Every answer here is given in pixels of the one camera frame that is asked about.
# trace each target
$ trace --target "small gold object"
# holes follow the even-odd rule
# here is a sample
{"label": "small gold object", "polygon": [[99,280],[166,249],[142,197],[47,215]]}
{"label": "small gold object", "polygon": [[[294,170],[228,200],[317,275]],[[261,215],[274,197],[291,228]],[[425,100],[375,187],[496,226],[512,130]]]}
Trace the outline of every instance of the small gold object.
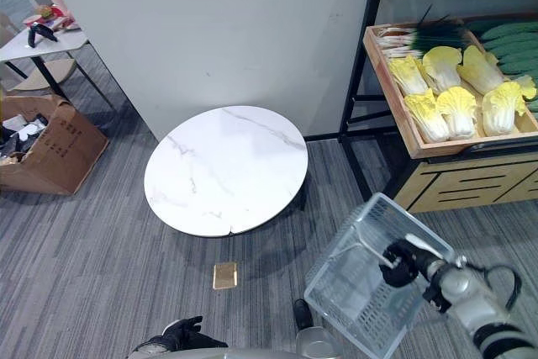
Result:
{"label": "small gold object", "polygon": [[215,264],[213,268],[213,289],[230,289],[237,286],[237,262]]}

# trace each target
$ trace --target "white table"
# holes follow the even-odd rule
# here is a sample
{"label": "white table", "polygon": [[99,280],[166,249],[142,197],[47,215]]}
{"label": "white table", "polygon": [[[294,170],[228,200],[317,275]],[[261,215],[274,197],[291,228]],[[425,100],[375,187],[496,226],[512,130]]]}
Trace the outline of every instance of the white table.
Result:
{"label": "white table", "polygon": [[55,52],[66,52],[68,50],[78,50],[87,43],[87,37],[81,29],[73,29],[70,31],[56,31],[54,36],[58,42],[54,42],[43,38],[38,42],[36,35],[35,48],[28,45],[28,29],[23,29],[15,35],[11,41],[0,48],[0,62],[15,61],[22,58],[33,58],[35,56],[43,56],[54,54]]}
{"label": "white table", "polygon": [[[29,29],[22,30],[20,33],[15,35],[11,41],[0,48],[0,62],[31,58],[45,80],[49,83],[52,91],[65,99],[69,99],[61,90],[60,85],[56,83],[49,70],[46,68],[41,56],[56,52],[78,50],[87,43],[86,35],[81,29],[56,31],[54,35],[58,39],[58,42],[51,41],[46,38],[39,39],[38,37],[41,36],[36,35],[35,48],[32,48],[28,45],[28,31]],[[92,83],[95,88],[97,88],[97,86],[95,86],[92,80],[87,76],[86,72],[83,72],[82,74]]]}
{"label": "white table", "polygon": [[273,218],[303,185],[308,152],[298,129],[268,109],[217,108],[177,126],[153,151],[145,196],[166,224],[223,236]]}

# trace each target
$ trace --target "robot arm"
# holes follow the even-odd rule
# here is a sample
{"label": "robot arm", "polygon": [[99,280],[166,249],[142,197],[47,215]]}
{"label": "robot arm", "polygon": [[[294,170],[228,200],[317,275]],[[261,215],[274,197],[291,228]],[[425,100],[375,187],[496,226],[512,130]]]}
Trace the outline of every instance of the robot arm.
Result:
{"label": "robot arm", "polygon": [[407,240],[393,243],[383,255],[395,264],[394,268],[380,266],[385,281],[402,287],[421,273],[430,282],[425,299],[465,327],[484,359],[538,358],[538,349],[510,320],[492,289],[469,269],[450,264]]}

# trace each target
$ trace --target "black glove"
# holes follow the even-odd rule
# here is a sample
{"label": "black glove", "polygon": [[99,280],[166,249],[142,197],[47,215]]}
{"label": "black glove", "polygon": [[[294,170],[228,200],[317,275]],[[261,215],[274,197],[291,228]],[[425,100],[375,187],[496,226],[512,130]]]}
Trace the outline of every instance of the black glove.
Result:
{"label": "black glove", "polygon": [[182,341],[179,350],[202,349],[202,348],[227,348],[228,344],[217,341],[210,336],[200,334],[196,331],[188,331],[187,339]]}
{"label": "black glove", "polygon": [[164,346],[170,352],[184,349],[181,348],[181,346],[187,342],[189,332],[196,333],[202,329],[200,325],[195,325],[201,321],[201,315],[192,317],[191,319],[180,319],[172,325],[168,325],[162,335],[156,335],[153,338],[150,338],[146,342],[138,345],[134,350],[138,351],[142,346],[151,344]]}

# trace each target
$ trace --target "open cardboard box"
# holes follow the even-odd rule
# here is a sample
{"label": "open cardboard box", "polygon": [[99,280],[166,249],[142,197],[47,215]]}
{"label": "open cardboard box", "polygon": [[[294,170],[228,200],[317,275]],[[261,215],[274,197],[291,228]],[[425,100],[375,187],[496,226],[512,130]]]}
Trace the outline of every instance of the open cardboard box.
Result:
{"label": "open cardboard box", "polygon": [[64,98],[5,97],[2,120],[41,113],[46,129],[18,163],[0,166],[0,188],[70,195],[84,182],[108,139]]}
{"label": "open cardboard box", "polygon": [[[367,27],[363,40],[367,54],[372,62],[373,69],[377,74],[377,79],[381,83],[388,106],[393,113],[394,120],[396,121],[396,125],[398,126],[399,132],[402,135],[411,158],[418,159],[424,157],[455,155],[467,147],[479,143],[486,145],[488,142],[494,142],[495,140],[514,140],[538,136],[538,123],[528,109],[526,109],[522,116],[519,116],[518,114],[515,115],[515,128],[511,134],[486,136],[482,127],[483,96],[475,91],[470,84],[463,82],[462,85],[472,92],[477,99],[477,133],[471,139],[425,143],[420,136],[419,130],[417,129],[410,112],[404,104],[404,96],[394,80],[392,73],[388,69],[387,58],[376,41],[376,38],[382,29],[387,27],[414,27],[415,25],[416,24],[383,24]],[[482,45],[470,31],[466,31],[465,36],[470,43],[475,44],[483,51]]]}

